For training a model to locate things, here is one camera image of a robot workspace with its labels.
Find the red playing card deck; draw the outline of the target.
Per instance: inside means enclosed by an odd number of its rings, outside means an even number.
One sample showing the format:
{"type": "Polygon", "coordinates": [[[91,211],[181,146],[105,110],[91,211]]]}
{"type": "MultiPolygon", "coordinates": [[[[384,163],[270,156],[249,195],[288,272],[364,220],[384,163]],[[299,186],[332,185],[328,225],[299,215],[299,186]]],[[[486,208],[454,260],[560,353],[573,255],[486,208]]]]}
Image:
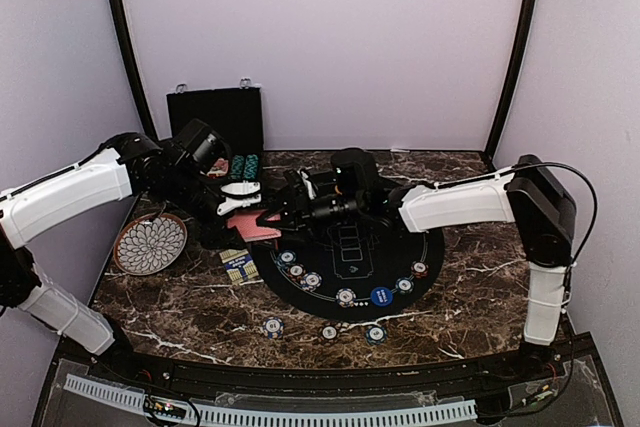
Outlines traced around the red playing card deck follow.
{"type": "Polygon", "coordinates": [[[257,242],[280,238],[280,230],[257,225],[257,219],[263,210],[246,210],[236,212],[227,220],[227,227],[232,231],[234,239],[243,242],[257,242]]]}

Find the orange chip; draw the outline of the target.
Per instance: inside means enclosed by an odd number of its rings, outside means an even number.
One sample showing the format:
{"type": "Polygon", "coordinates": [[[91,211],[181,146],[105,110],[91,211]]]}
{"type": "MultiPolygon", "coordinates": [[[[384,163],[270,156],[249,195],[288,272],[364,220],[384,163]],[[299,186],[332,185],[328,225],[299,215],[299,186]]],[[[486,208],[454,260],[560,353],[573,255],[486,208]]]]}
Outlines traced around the orange chip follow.
{"type": "Polygon", "coordinates": [[[300,264],[293,264],[288,267],[287,274],[291,279],[300,279],[306,274],[306,269],[300,264]]]}

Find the white blue chip bottom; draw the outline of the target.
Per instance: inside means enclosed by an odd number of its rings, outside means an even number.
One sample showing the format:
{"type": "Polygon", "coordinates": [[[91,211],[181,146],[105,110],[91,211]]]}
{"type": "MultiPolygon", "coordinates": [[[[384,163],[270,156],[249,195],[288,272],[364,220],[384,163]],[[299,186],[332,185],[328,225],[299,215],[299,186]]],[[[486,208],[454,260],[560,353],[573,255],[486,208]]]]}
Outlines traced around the white blue chip bottom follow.
{"type": "Polygon", "coordinates": [[[341,288],[336,293],[336,302],[342,308],[353,307],[356,301],[356,294],[350,288],[341,288]]]}

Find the blue white chip stack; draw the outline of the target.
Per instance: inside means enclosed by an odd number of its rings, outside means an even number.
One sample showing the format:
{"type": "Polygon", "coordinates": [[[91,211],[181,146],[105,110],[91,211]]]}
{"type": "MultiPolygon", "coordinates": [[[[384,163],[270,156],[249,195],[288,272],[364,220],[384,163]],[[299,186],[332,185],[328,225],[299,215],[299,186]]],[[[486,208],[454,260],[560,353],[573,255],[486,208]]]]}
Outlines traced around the blue white chip stack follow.
{"type": "Polygon", "coordinates": [[[268,317],[262,324],[262,333],[269,339],[281,338],[284,334],[284,323],[279,317],[268,317]]]}

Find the brown white chip stack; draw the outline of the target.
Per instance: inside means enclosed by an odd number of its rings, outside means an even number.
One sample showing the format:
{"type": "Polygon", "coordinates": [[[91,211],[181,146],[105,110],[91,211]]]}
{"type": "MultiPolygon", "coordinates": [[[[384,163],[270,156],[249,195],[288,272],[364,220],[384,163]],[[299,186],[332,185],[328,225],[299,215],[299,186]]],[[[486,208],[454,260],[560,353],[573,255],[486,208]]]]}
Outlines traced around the brown white chip stack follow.
{"type": "Polygon", "coordinates": [[[325,325],[320,329],[320,338],[325,343],[336,342],[339,338],[339,331],[333,325],[325,325]]]}

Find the red chip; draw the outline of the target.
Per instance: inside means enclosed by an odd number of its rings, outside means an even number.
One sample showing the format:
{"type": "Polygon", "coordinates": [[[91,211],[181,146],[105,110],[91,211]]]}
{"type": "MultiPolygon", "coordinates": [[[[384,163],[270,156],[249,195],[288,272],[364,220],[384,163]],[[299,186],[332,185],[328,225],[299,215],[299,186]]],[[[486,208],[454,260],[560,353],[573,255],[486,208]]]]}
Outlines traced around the red chip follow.
{"type": "Polygon", "coordinates": [[[411,265],[412,275],[416,278],[424,278],[429,273],[429,266],[424,262],[414,262],[411,265]]]}

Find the teal blue chip stack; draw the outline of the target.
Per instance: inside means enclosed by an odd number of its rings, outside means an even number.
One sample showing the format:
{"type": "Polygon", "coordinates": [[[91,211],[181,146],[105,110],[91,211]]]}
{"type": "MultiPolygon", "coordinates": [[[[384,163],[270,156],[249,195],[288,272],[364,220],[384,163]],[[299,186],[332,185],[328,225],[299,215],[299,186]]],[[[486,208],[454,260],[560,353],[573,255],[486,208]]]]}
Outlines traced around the teal blue chip stack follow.
{"type": "Polygon", "coordinates": [[[380,325],[369,325],[365,331],[365,340],[369,345],[380,345],[388,338],[387,330],[380,325]]]}

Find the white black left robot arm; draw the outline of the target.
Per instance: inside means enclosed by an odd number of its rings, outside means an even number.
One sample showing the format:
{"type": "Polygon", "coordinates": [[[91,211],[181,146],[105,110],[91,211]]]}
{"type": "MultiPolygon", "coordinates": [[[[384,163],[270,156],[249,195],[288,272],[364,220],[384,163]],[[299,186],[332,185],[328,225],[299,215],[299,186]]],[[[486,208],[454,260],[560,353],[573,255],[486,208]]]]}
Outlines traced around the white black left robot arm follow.
{"type": "Polygon", "coordinates": [[[120,383],[141,374],[116,322],[92,310],[53,282],[35,262],[28,243],[51,228],[95,207],[146,193],[191,215],[208,249],[240,247],[226,225],[238,208],[261,200],[259,182],[212,179],[214,163],[230,155],[210,128],[153,141],[124,133],[101,144],[87,158],[1,194],[1,305],[30,314],[85,351],[120,383]]]}

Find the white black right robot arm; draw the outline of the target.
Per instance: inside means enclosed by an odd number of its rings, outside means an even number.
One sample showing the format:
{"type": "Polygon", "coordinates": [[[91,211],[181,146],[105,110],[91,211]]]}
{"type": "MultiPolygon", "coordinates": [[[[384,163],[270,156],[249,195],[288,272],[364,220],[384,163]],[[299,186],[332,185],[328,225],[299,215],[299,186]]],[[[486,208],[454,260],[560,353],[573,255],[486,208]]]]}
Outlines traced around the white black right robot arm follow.
{"type": "Polygon", "coordinates": [[[425,297],[446,261],[451,230],[503,228],[529,268],[523,340],[510,360],[521,381],[549,363],[574,261],[576,204],[550,165],[526,155],[489,174],[400,184],[359,148],[325,172],[290,170],[258,217],[280,236],[253,249],[258,272],[286,303],[335,321],[371,321],[425,297]]]}

